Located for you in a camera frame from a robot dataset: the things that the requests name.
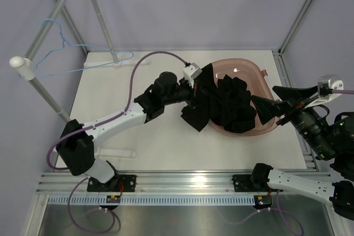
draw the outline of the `cable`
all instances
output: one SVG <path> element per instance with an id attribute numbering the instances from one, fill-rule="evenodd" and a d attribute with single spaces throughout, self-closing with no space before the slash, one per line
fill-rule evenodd
<path id="1" fill-rule="evenodd" d="M 303 227 L 303 225 L 301 224 L 301 222 L 297 219 L 297 217 L 295 217 L 293 214 L 280 209 L 280 204 L 279 204 L 279 192 L 280 190 L 277 191 L 277 195 L 275 196 L 275 201 L 277 202 L 277 208 L 271 208 L 271 210 L 273 211 L 278 211 L 280 216 L 282 217 L 282 220 L 284 221 L 285 225 L 287 226 L 287 228 L 289 229 L 289 231 L 294 235 L 294 236 L 304 236 L 305 235 L 305 229 Z M 301 229 L 301 234 L 296 234 L 293 229 L 291 228 L 290 224 L 288 223 L 288 221 L 284 218 L 283 213 L 291 216 L 293 218 L 293 220 L 295 220 L 297 222 L 297 224 L 300 226 Z"/>
<path id="2" fill-rule="evenodd" d="M 92 212 L 96 212 L 97 210 L 101 210 L 101 209 L 97 209 L 97 208 L 93 208 L 93 209 L 90 209 L 88 211 L 86 211 L 84 214 L 82 214 L 81 216 L 79 217 L 76 217 L 76 220 L 80 220 L 80 219 L 83 219 L 85 218 L 88 214 L 92 213 Z M 121 224 L 121 221 L 119 220 L 119 218 L 117 219 L 118 220 L 118 224 L 120 226 Z M 69 224 L 67 225 L 60 225 L 58 224 L 58 219 L 57 219 L 57 216 L 56 216 L 56 211 L 52 211 L 52 225 L 64 230 L 64 229 L 68 229 L 70 226 L 74 225 L 72 222 L 70 222 Z"/>
<path id="3" fill-rule="evenodd" d="M 333 94 L 354 94 L 354 91 L 349 90 L 332 90 Z"/>
<path id="4" fill-rule="evenodd" d="M 72 189 L 72 191 L 71 191 L 71 193 L 70 193 L 70 196 L 69 196 L 69 199 L 68 199 L 68 201 L 67 201 L 67 211 L 69 212 L 69 217 L 70 217 L 72 223 L 75 225 L 76 228 L 78 228 L 79 230 L 81 230 L 81 231 L 83 231 L 83 232 L 87 232 L 87 233 L 91 233 L 91 234 L 96 234 L 96 235 L 101 235 L 101 234 L 105 234 L 105 233 L 109 232 L 109 231 L 113 228 L 113 226 L 114 226 L 114 224 L 115 224 L 115 222 L 116 222 L 116 219 L 117 219 L 117 221 L 118 221 L 118 223 L 119 223 L 119 230 L 120 230 L 120 229 L 121 229 L 121 221 L 119 220 L 118 216 L 117 216 L 113 211 L 111 211 L 111 210 L 109 210 L 109 209 L 105 209 L 105 210 L 106 210 L 108 213 L 110 213 L 110 214 L 112 215 L 112 218 L 113 218 L 112 224 L 111 224 L 111 226 L 110 226 L 108 229 L 102 230 L 102 231 L 100 231 L 100 232 L 95 232 L 95 231 L 92 231 L 92 230 L 85 229 L 85 228 L 83 228 L 82 226 L 80 226 L 80 225 L 74 220 L 74 217 L 72 216 L 72 213 L 71 213 L 70 201 L 71 201 L 72 195 L 74 194 L 75 190 L 79 187 L 80 184 L 82 184 L 83 182 L 85 182 L 87 179 L 88 179 L 88 178 L 86 177 L 86 178 L 84 178 L 83 180 L 81 180 L 77 185 L 75 185 L 75 187 L 74 187 L 74 189 Z"/>
<path id="5" fill-rule="evenodd" d="M 320 107 L 320 108 L 322 108 L 323 110 L 325 110 L 326 112 L 327 112 L 327 114 L 325 115 L 325 116 L 323 116 L 323 117 L 321 117 L 320 119 L 322 119 L 322 120 L 326 120 L 326 117 L 330 114 L 330 110 L 329 110 L 329 108 L 327 107 L 327 106 L 324 106 L 323 104 L 319 104 L 319 105 L 316 105 L 316 106 L 313 106 L 313 107 L 310 107 L 310 108 L 315 108 L 315 107 Z"/>
<path id="6" fill-rule="evenodd" d="M 73 135 L 76 135 L 76 134 L 79 134 L 79 133 L 82 133 L 86 130 L 89 130 L 89 129 L 92 129 L 94 127 L 99 127 L 101 125 L 104 125 L 106 123 L 109 123 L 119 117 L 121 117 L 122 115 L 124 115 L 126 113 L 126 111 L 128 111 L 129 109 L 129 106 L 130 106 L 130 103 L 131 103 L 131 100 L 132 100 L 132 91 L 133 91 L 133 79 L 134 79 L 134 75 L 135 75 L 135 72 L 138 68 L 138 66 L 141 64 L 141 62 L 143 62 L 146 58 L 148 58 L 149 56 L 152 56 L 152 55 L 155 55 L 155 54 L 167 54 L 167 55 L 171 55 L 171 56 L 174 56 L 175 58 L 177 58 L 178 60 L 180 60 L 181 62 L 183 62 L 185 65 L 188 65 L 188 63 L 186 61 L 184 61 L 181 57 L 173 54 L 173 53 L 170 53 L 170 52 L 166 52 L 166 51 L 155 51 L 155 52 L 151 52 L 151 53 L 148 53 L 147 55 L 143 56 L 137 63 L 136 65 L 134 66 L 133 68 L 133 71 L 132 71 L 132 74 L 131 74 L 131 79 L 130 79 L 130 82 L 129 82 L 129 96 L 128 96 L 128 102 L 127 102 L 127 105 L 125 106 L 124 108 L 124 111 L 119 113 L 118 115 L 110 118 L 110 119 L 107 119 L 107 120 L 104 120 L 100 123 L 97 123 L 95 124 L 95 126 L 89 126 L 89 127 L 84 127 L 84 128 L 81 128 L 79 130 L 76 130 L 74 132 L 71 132 L 65 136 L 63 136 L 62 138 L 58 139 L 51 147 L 50 149 L 48 150 L 47 152 L 47 155 L 46 155 L 46 163 L 48 164 L 48 166 L 53 169 L 53 170 L 67 170 L 68 168 L 67 167 L 55 167 L 51 164 L 50 162 L 50 154 L 53 152 L 53 150 L 55 149 L 55 147 L 57 145 L 59 145 L 63 140 L 73 136 Z M 106 230 L 103 230 L 101 232 L 94 232 L 94 231 L 91 231 L 91 230 L 88 230 L 88 229 L 85 229 L 83 227 L 81 227 L 75 220 L 74 220 L 74 217 L 72 216 L 72 213 L 71 213 L 71 208 L 70 208 L 70 201 L 71 201 L 71 198 L 72 198 L 72 195 L 74 194 L 75 190 L 78 188 L 78 186 L 80 184 L 82 184 L 84 181 L 86 181 L 88 178 L 85 178 L 83 179 L 82 181 L 80 181 L 75 187 L 74 189 L 72 189 L 71 193 L 70 193 L 70 196 L 69 196 L 69 200 L 67 202 L 67 210 L 69 212 L 69 217 L 72 221 L 72 223 L 75 225 L 76 228 L 78 228 L 79 230 L 83 231 L 83 232 L 88 232 L 88 233 L 91 233 L 91 234 L 105 234 L 107 232 L 109 232 L 113 226 L 114 226 L 114 223 L 115 223 L 115 219 L 118 220 L 119 222 L 119 230 L 121 229 L 121 221 L 119 220 L 118 216 L 111 210 L 107 209 L 109 211 L 109 213 L 112 215 L 113 217 L 113 222 L 112 222 L 112 225 L 106 229 Z M 122 193 L 123 193 L 123 190 L 124 190 L 124 185 L 123 183 L 119 183 L 119 188 L 121 190 L 121 195 L 119 196 L 120 198 L 122 197 Z"/>
<path id="7" fill-rule="evenodd" d="M 155 55 L 155 54 L 166 54 L 166 55 L 171 55 L 171 56 L 174 56 L 175 58 L 177 58 L 178 60 L 180 60 L 183 64 L 187 65 L 188 63 L 186 61 L 184 61 L 182 58 L 180 58 L 179 56 L 173 54 L 173 53 L 170 53 L 170 52 L 166 52 L 166 51 L 155 51 L 155 52 L 151 52 L 151 53 L 148 53 L 147 55 L 143 56 L 137 63 L 136 65 L 134 66 L 133 68 L 133 71 L 132 71 L 132 74 L 131 74 L 131 78 L 130 78 L 130 82 L 129 82 L 129 96 L 128 96 L 128 102 L 127 102 L 127 105 L 125 106 L 124 108 L 124 111 L 117 114 L 116 116 L 113 116 L 112 118 L 109 118 L 107 120 L 104 120 L 102 122 L 99 122 L 97 124 L 95 124 L 95 126 L 91 125 L 89 127 L 84 127 L 84 128 L 81 128 L 79 130 L 76 130 L 74 132 L 71 132 L 70 134 L 67 134 L 65 136 L 63 136 L 62 138 L 58 139 L 51 147 L 50 149 L 48 150 L 47 154 L 46 154 L 46 163 L 48 164 L 48 166 L 52 169 L 52 170 L 67 170 L 68 168 L 67 167 L 62 167 L 62 168 L 59 168 L 59 167 L 55 167 L 51 164 L 50 162 L 50 154 L 53 152 L 53 150 L 55 149 L 55 147 L 57 145 L 59 145 L 62 141 L 64 141 L 65 139 L 73 136 L 73 135 L 76 135 L 78 133 L 81 133 L 81 132 L 84 132 L 86 130 L 90 130 L 92 128 L 95 128 L 95 127 L 99 127 L 101 125 L 104 125 L 104 124 L 107 124 L 119 117 L 121 117 L 122 115 L 124 115 L 128 109 L 129 109 L 129 106 L 130 106 L 130 103 L 131 103 L 131 100 L 132 100 L 132 91 L 133 91 L 133 79 L 134 79 L 134 75 L 135 75 L 135 72 L 138 68 L 138 66 L 146 59 L 148 58 L 149 56 L 152 56 L 152 55 Z"/>
<path id="8" fill-rule="evenodd" d="M 289 229 L 289 231 L 291 232 L 291 234 L 293 234 L 294 236 L 304 236 L 305 235 L 305 229 L 303 227 L 303 225 L 300 223 L 300 221 L 297 219 L 296 216 L 294 216 L 293 214 L 291 214 L 290 212 L 286 211 L 286 210 L 282 210 L 280 208 L 280 205 L 279 205 L 279 191 L 277 192 L 277 195 L 276 195 L 276 202 L 277 202 L 277 208 L 267 208 L 267 209 L 262 209 L 262 210 L 257 210 L 253 213 L 251 213 L 250 215 L 248 215 L 245 219 L 239 221 L 239 222 L 232 222 L 232 221 L 229 221 L 227 220 L 220 212 L 218 209 L 216 209 L 216 212 L 218 213 L 218 215 L 223 219 L 223 221 L 227 224 L 230 224 L 230 225 L 241 225 L 243 223 L 245 223 L 246 221 L 248 221 L 250 218 L 252 218 L 254 215 L 258 214 L 258 213 L 263 213 L 263 212 L 266 212 L 266 211 L 277 211 L 279 212 L 282 220 L 284 221 L 286 227 Z M 293 229 L 291 228 L 291 226 L 289 225 L 289 223 L 287 222 L 287 220 L 284 218 L 284 215 L 283 214 L 287 214 L 288 216 L 292 217 L 293 220 L 295 220 L 297 222 L 297 224 L 299 225 L 300 229 L 301 229 L 301 234 L 296 234 Z"/>
<path id="9" fill-rule="evenodd" d="M 58 26 L 59 26 L 59 34 L 60 34 L 60 37 L 62 39 L 62 47 L 59 47 L 59 48 L 56 48 L 56 49 L 53 49 L 52 51 L 50 51 L 49 53 L 46 54 L 46 56 L 44 58 L 42 58 L 35 66 L 32 70 L 36 70 L 38 68 L 38 66 L 53 52 L 55 51 L 59 51 L 61 49 L 64 49 L 65 48 L 65 44 L 67 44 L 69 47 L 77 47 L 77 46 L 85 46 L 85 47 L 89 47 L 89 48 L 93 48 L 93 49 L 96 49 L 96 50 L 99 50 L 99 51 L 105 51 L 105 52 L 109 52 L 111 54 L 119 54 L 119 53 L 130 53 L 131 56 L 128 57 L 128 58 L 125 58 L 125 59 L 121 59 L 121 60 L 118 60 L 118 61 L 112 61 L 112 62 L 109 62 L 109 63 L 104 63 L 104 64 L 100 64 L 100 65 L 96 65 L 96 66 L 91 66 L 91 67 L 83 67 L 81 69 L 76 69 L 76 70 L 70 70 L 70 71 L 64 71 L 64 72 L 58 72 L 58 73 L 53 73 L 53 74 L 46 74 L 46 75 L 39 75 L 37 77 L 50 77 L 50 76 L 57 76 L 57 75 L 62 75 L 62 74 L 66 74 L 66 73 L 72 73 L 72 72 L 76 72 L 76 71 L 82 71 L 82 70 L 87 70 L 87 69 L 93 69 L 93 68 L 96 68 L 96 67 L 100 67 L 100 66 L 106 66 L 106 65 L 110 65 L 110 64 L 114 64 L 114 63 L 117 63 L 117 62 L 121 62 L 121 61 L 124 61 L 124 60 L 128 60 L 130 58 L 132 58 L 134 56 L 134 53 L 131 52 L 131 51 L 124 51 L 124 50 L 121 50 L 121 51 L 118 51 L 118 52 L 115 52 L 113 53 L 112 51 L 108 50 L 108 49 L 105 49 L 105 48 L 100 48 L 100 47 L 96 47 L 96 46 L 93 46 L 93 45 L 88 45 L 88 44 L 70 44 L 69 41 L 64 37 L 64 33 L 63 33 L 63 29 L 61 27 L 61 24 L 60 22 L 58 22 L 57 20 L 55 19 L 45 19 L 43 22 L 42 22 L 42 25 L 45 23 L 45 22 L 53 22 L 53 23 L 56 23 Z"/>

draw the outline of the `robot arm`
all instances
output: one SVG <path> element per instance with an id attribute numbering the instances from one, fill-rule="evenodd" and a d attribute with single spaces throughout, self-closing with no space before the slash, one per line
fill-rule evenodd
<path id="1" fill-rule="evenodd" d="M 283 116 L 277 121 L 278 125 L 291 122 L 317 154 L 316 159 L 334 158 L 330 166 L 344 178 L 354 181 L 354 113 L 341 113 L 334 124 L 328 125 L 326 117 L 320 117 L 314 110 L 318 106 L 329 114 L 329 109 L 321 104 L 337 97 L 332 94 L 333 90 L 343 90 L 343 82 L 337 76 L 326 75 L 315 87 L 274 86 L 273 91 L 282 100 L 280 102 L 258 96 L 252 96 L 252 101 L 262 124 L 275 116 Z"/>
<path id="2" fill-rule="evenodd" d="M 253 185 L 303 195 L 334 208 L 340 216 L 354 220 L 354 187 L 349 181 L 321 182 L 287 174 L 263 163 L 257 163 L 251 175 Z"/>
<path id="3" fill-rule="evenodd" d="M 70 172 L 74 176 L 85 174 L 93 177 L 107 191 L 114 190 L 118 185 L 119 173 L 108 161 L 95 158 L 95 146 L 100 146 L 128 128 L 155 119 L 163 114 L 166 105 L 190 102 L 194 95 L 194 79 L 201 70 L 195 64 L 188 64 L 183 73 L 184 78 L 177 83 L 173 73 L 163 72 L 126 111 L 118 111 L 85 124 L 75 119 L 69 121 L 61 137 L 78 130 L 82 132 L 65 139 L 56 149 Z"/>

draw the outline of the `metal rod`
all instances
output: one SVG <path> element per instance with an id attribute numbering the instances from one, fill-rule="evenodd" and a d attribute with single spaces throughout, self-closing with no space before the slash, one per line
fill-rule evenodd
<path id="1" fill-rule="evenodd" d="M 281 47 L 279 49 L 280 55 L 284 54 L 286 48 L 288 47 L 289 43 L 291 42 L 291 40 L 295 36 L 295 34 L 300 26 L 300 23 L 303 21 L 306 13 L 308 12 L 313 1 L 314 0 L 306 0 L 305 3 L 303 4 L 303 6 L 301 7 L 301 10 L 298 13 L 298 15 L 296 16 L 296 19 L 295 19 L 293 25 L 291 26 L 289 33 L 287 34 L 287 37 L 285 38 L 285 40 L 283 41 L 283 44 L 281 45 Z"/>
<path id="2" fill-rule="evenodd" d="M 67 27 L 69 28 L 69 31 L 71 32 L 72 36 L 75 38 L 75 41 L 78 44 L 84 44 L 85 42 L 84 42 L 80 32 L 78 31 L 69 11 L 65 7 L 65 5 L 61 9 L 61 15 L 62 15 L 63 20 L 65 21 Z M 86 46 L 80 46 L 80 49 L 85 54 L 85 56 L 87 56 L 87 54 L 90 52 L 90 49 Z"/>
<path id="3" fill-rule="evenodd" d="M 272 50 L 272 53 L 282 85 L 285 87 L 293 87 L 294 84 L 283 60 L 284 56 L 281 56 L 278 50 Z"/>
<path id="4" fill-rule="evenodd" d="M 49 19 L 55 19 L 58 16 L 59 12 L 61 11 L 62 7 L 65 4 L 65 1 L 66 0 L 58 0 L 55 8 L 50 12 L 50 14 L 48 16 Z M 40 48 L 41 44 L 43 43 L 46 35 L 48 34 L 52 24 L 53 24 L 52 22 L 47 21 L 42 25 L 38 34 L 34 38 L 30 47 L 28 48 L 28 50 L 24 56 L 25 58 L 27 58 L 31 61 L 33 60 L 35 54 L 37 53 L 37 51 Z"/>
<path id="5" fill-rule="evenodd" d="M 28 81 L 32 87 L 45 99 L 47 104 L 51 106 L 51 108 L 56 112 L 57 115 L 60 116 L 65 122 L 70 121 L 69 115 L 60 107 L 60 105 L 53 99 L 53 97 L 49 94 L 49 92 L 43 87 L 43 85 L 38 81 L 35 77 L 32 80 Z"/>
<path id="6" fill-rule="evenodd" d="M 91 0 L 91 2 L 92 2 L 92 5 L 93 5 L 93 8 L 95 9 L 98 21 L 100 22 L 103 34 L 105 35 L 108 47 L 110 48 L 110 51 L 111 51 L 111 54 L 112 54 L 112 57 L 113 57 L 113 61 L 118 61 L 118 57 L 116 55 L 116 51 L 114 49 L 112 39 L 110 37 L 110 34 L 108 33 L 108 29 L 106 27 L 105 21 L 103 20 L 103 16 L 102 16 L 102 13 L 101 13 L 100 8 L 98 6 L 97 0 Z"/>

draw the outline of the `gray wall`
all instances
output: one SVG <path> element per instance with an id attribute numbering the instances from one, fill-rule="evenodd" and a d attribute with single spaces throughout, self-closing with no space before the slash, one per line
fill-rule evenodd
<path id="1" fill-rule="evenodd" d="M 0 0 L 1 235 L 22 235 L 38 178 L 47 169 L 46 151 L 63 128 L 45 101 L 9 67 L 12 56 L 24 55 L 53 6 L 52 0 Z M 64 34 L 72 41 L 66 27 Z M 34 62 L 60 45 L 58 31 L 53 28 Z M 48 58 L 37 73 L 74 69 L 82 66 L 83 59 L 78 48 L 68 48 Z M 40 81 L 70 111 L 78 77 L 70 74 Z"/>
<path id="2" fill-rule="evenodd" d="M 305 0 L 98 0 L 119 49 L 278 48 Z M 105 45 L 90 0 L 68 8 L 87 42 Z"/>

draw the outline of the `black mount bracket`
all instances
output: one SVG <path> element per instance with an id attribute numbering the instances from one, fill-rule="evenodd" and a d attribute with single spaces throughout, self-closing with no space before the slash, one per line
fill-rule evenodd
<path id="1" fill-rule="evenodd" d="M 135 187 L 137 184 L 137 176 L 132 174 L 120 174 L 117 185 L 113 189 L 107 189 L 107 186 L 103 183 L 100 183 L 95 178 L 90 178 L 87 184 L 88 192 L 120 192 L 119 183 L 123 184 L 123 193 L 134 193 Z"/>
<path id="2" fill-rule="evenodd" d="M 269 192 L 269 187 L 255 186 L 251 181 L 251 174 L 235 174 L 232 175 L 232 183 L 235 192 Z"/>
<path id="3" fill-rule="evenodd" d="M 332 185 L 335 190 L 333 197 L 330 197 L 330 201 L 333 203 L 334 211 L 342 217 L 354 220 L 353 183 L 340 181 Z"/>
<path id="4" fill-rule="evenodd" d="M 272 196 L 253 196 L 254 198 L 254 208 L 257 210 L 265 209 L 271 207 L 273 204 Z"/>

